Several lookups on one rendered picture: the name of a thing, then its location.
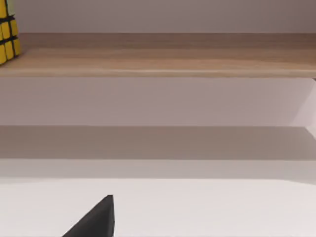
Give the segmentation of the yellow and black puzzle cube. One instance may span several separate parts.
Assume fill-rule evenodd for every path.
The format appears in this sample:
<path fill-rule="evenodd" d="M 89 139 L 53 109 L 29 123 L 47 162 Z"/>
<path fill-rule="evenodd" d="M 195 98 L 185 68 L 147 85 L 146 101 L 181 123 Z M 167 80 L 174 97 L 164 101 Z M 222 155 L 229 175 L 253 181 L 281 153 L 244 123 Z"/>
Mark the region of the yellow and black puzzle cube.
<path fill-rule="evenodd" d="M 0 0 L 0 65 L 21 53 L 13 0 Z"/>

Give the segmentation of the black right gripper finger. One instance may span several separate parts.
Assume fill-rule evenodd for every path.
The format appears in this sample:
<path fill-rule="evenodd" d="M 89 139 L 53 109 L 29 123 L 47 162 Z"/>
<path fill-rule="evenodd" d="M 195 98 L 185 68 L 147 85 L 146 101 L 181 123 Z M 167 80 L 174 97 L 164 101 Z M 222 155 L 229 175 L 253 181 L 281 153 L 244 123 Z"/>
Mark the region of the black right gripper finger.
<path fill-rule="evenodd" d="M 62 237 L 114 237 L 113 195 L 106 195 Z"/>

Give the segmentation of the wooden shelf board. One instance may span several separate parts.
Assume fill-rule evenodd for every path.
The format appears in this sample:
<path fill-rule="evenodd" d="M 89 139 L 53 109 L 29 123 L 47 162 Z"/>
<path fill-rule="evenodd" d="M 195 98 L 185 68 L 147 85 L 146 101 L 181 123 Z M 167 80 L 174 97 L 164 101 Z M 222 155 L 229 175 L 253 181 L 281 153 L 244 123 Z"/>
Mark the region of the wooden shelf board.
<path fill-rule="evenodd" d="M 316 33 L 21 33 L 0 77 L 316 78 Z"/>

